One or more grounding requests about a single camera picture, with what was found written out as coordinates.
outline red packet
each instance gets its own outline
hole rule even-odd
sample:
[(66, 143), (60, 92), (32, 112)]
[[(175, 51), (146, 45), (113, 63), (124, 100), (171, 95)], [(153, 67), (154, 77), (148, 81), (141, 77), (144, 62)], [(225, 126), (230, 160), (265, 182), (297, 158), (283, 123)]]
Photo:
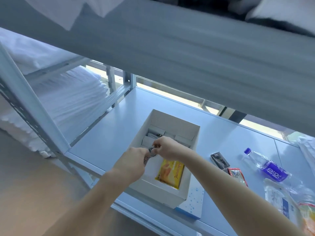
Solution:
[(236, 180), (238, 180), (238, 182), (241, 182), (242, 184), (247, 185), (247, 182), (243, 176), (243, 173), (241, 171), (241, 169), (239, 168), (228, 168), (227, 169), (228, 173), (233, 177), (235, 178)]

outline person's left hand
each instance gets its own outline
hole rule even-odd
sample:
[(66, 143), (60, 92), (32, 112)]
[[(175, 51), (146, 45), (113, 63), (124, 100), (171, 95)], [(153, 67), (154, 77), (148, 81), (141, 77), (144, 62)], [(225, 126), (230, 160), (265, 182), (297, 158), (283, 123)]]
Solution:
[(145, 155), (150, 155), (148, 149), (131, 147), (124, 152), (112, 169), (118, 172), (123, 177), (124, 183), (129, 186), (144, 174)]

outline person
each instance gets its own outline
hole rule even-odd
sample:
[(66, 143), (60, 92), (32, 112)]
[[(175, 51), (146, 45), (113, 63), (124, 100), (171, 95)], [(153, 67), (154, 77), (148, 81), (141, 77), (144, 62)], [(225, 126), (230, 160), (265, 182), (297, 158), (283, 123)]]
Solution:
[[(153, 154), (180, 161), (191, 171), (239, 236), (304, 235), (269, 202), (195, 151), (168, 137), (160, 137), (153, 145)], [(143, 161), (149, 154), (144, 148), (128, 149), (88, 194), (44, 236), (93, 235), (115, 199), (144, 174)]]

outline black package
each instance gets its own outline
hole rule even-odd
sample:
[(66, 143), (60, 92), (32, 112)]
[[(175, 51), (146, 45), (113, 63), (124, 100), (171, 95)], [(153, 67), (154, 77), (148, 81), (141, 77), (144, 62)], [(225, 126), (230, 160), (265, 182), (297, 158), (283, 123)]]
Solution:
[(221, 170), (225, 170), (226, 168), (230, 167), (230, 164), (226, 161), (226, 159), (222, 156), (220, 152), (211, 154), (211, 161)]

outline bottle label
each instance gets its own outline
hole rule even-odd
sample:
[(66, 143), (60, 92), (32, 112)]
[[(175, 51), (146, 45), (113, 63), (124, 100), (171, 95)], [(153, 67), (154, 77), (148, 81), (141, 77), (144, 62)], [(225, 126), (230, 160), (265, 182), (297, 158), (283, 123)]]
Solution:
[(289, 175), (284, 169), (279, 167), (273, 161), (270, 161), (268, 166), (262, 171), (265, 172), (267, 175), (269, 175), (276, 182), (284, 181)]

